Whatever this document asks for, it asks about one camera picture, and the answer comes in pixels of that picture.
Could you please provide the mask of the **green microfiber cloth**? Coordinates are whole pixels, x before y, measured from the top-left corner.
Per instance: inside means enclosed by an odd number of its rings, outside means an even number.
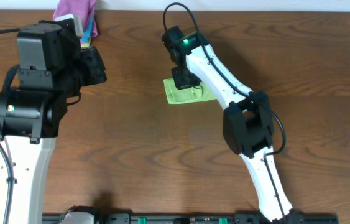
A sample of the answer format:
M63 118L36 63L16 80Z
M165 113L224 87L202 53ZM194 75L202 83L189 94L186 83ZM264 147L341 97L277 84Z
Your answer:
M167 96L167 102L170 105L182 105L216 99L215 95L203 82L198 86L178 90L175 86L174 80L169 78L163 80L163 85Z

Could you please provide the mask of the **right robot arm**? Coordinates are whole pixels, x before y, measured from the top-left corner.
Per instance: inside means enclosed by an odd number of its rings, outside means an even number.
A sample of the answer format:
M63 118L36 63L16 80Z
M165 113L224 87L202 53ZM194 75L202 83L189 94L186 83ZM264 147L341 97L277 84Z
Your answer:
M184 35L178 26L165 29L162 42L175 67L178 90L200 83L214 94L223 109L226 144L245 162L257 192L259 210L272 223L290 223L289 202L274 163L274 125L280 121L264 91L254 92L240 82L198 32Z

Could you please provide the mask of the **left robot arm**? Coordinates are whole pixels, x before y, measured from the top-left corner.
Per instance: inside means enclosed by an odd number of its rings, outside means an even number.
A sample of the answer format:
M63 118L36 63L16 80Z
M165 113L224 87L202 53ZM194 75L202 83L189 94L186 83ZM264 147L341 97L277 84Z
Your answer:
M40 223L61 119L81 88L106 81L96 47L82 48L72 14L17 34L19 63L0 92L0 223Z

